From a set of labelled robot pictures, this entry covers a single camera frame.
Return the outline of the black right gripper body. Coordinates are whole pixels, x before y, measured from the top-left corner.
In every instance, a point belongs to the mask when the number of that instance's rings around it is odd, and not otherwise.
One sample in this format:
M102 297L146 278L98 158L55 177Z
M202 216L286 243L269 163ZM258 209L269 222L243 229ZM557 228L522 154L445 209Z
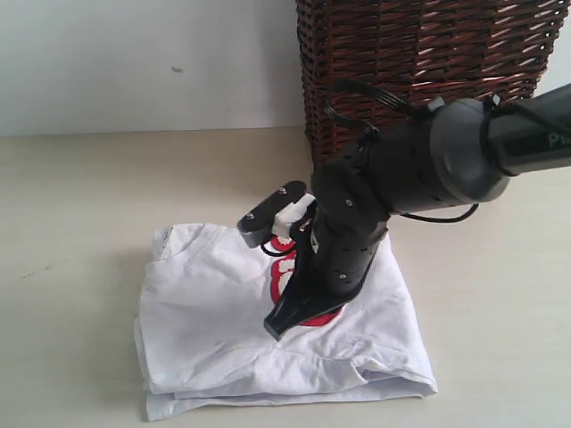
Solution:
M338 222L317 210L292 227L294 273L285 288L285 308L337 312L361 291L372 259L387 233L383 212L372 224Z

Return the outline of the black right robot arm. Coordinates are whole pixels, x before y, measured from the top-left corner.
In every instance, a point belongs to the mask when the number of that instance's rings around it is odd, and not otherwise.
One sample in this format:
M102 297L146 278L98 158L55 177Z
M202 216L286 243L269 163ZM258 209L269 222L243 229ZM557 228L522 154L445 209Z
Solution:
M570 163L570 89L500 103L435 100L363 136L315 170L314 214L294 237L294 272L265 329L335 312L361 291L388 220L498 198L512 177Z

